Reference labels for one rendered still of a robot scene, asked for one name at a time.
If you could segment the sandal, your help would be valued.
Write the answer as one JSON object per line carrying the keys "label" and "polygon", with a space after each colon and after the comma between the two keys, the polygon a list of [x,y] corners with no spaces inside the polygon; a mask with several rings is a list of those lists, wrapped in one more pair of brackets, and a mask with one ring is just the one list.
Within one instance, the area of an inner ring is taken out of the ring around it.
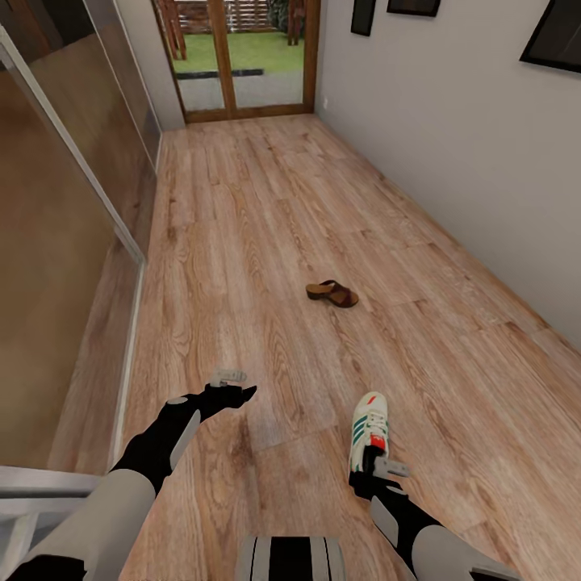
{"label": "sandal", "polygon": [[337,307],[353,307],[359,302],[357,293],[340,285],[335,280],[327,280],[327,282],[320,285],[308,284],[306,292],[309,299],[330,299]]}

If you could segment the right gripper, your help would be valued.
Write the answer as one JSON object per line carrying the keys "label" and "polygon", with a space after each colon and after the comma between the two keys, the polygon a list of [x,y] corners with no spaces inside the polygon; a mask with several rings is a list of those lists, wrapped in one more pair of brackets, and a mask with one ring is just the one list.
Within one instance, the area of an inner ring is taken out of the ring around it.
{"label": "right gripper", "polygon": [[381,483],[390,484],[391,486],[401,489],[401,486],[392,480],[385,480],[377,476],[373,476],[372,474],[366,474],[366,472],[361,472],[360,470],[356,470],[354,473],[350,471],[349,485],[354,487],[354,493],[356,496],[360,496],[371,501],[371,491],[373,491],[376,484]]}

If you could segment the robot trunk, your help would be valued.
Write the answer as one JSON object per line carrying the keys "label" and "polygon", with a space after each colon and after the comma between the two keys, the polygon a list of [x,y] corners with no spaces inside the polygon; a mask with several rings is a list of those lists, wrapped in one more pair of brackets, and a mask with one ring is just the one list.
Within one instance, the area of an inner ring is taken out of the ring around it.
{"label": "robot trunk", "polygon": [[335,537],[246,537],[233,581],[348,581]]}

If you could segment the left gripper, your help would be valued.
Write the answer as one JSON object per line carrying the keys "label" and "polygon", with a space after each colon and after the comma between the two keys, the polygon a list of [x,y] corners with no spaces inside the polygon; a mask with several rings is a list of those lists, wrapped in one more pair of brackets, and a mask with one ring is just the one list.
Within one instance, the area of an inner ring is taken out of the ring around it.
{"label": "left gripper", "polygon": [[244,402],[250,401],[256,391],[257,386],[242,390],[242,387],[237,386],[211,387],[209,383],[205,385],[203,393],[209,394],[215,401],[214,414],[216,414],[224,408],[242,407]]}

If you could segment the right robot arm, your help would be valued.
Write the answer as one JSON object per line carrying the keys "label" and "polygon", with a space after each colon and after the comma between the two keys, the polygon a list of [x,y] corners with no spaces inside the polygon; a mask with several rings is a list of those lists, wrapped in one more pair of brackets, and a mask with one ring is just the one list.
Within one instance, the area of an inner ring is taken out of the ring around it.
{"label": "right robot arm", "polygon": [[409,478],[408,466],[379,456],[374,466],[373,474],[350,471],[349,485],[356,496],[370,500],[374,524],[417,581],[524,581],[409,501],[397,482],[387,480],[388,474]]}

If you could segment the gym shoe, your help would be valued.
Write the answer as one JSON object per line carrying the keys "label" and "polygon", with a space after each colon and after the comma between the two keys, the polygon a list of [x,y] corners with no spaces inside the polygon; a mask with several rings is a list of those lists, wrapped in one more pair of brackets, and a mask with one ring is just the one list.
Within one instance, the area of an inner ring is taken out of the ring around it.
{"label": "gym shoe", "polygon": [[369,391],[356,406],[348,476],[356,470],[373,474],[377,456],[388,458],[387,401],[379,391]]}

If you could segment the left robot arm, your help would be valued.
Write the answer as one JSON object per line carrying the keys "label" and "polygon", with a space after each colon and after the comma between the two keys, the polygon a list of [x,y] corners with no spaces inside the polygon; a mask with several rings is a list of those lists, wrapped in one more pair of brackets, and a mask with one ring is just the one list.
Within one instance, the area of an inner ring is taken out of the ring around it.
{"label": "left robot arm", "polygon": [[145,518],[199,424],[224,408],[240,408],[257,386],[239,370],[215,369],[200,395],[168,400],[143,435],[128,444],[94,491],[9,574],[6,581],[117,581]]}

